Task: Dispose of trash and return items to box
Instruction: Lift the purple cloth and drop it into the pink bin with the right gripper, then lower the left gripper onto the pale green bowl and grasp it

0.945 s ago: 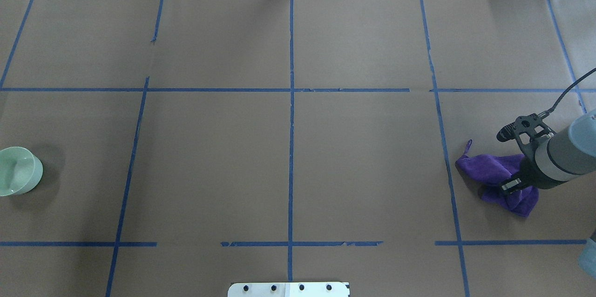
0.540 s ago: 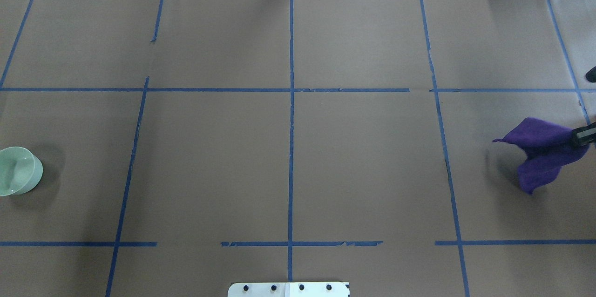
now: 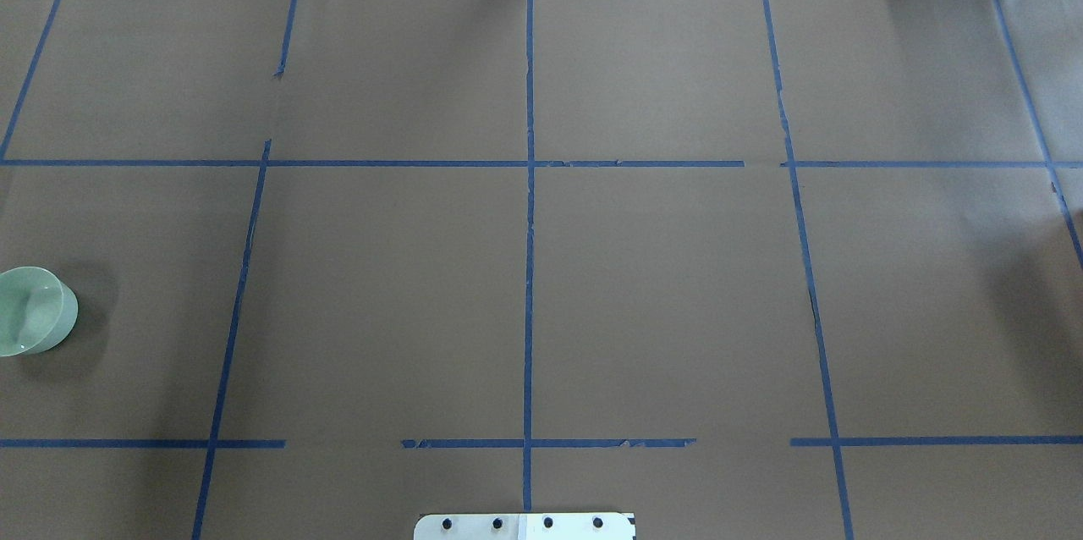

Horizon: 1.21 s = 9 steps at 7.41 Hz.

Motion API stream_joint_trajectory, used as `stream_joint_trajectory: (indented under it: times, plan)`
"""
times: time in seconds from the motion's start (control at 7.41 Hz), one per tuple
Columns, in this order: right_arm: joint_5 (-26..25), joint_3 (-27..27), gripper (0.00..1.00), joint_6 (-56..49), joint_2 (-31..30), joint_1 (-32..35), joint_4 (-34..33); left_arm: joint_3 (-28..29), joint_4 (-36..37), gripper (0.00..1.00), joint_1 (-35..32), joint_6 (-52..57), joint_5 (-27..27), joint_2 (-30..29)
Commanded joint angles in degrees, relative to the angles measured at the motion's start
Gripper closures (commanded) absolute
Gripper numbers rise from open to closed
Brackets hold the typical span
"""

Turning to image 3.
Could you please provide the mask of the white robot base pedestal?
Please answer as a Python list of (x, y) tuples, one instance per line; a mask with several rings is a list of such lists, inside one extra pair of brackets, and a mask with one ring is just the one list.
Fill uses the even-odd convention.
[(635, 539), (632, 514), (619, 512), (423, 515), (414, 539)]

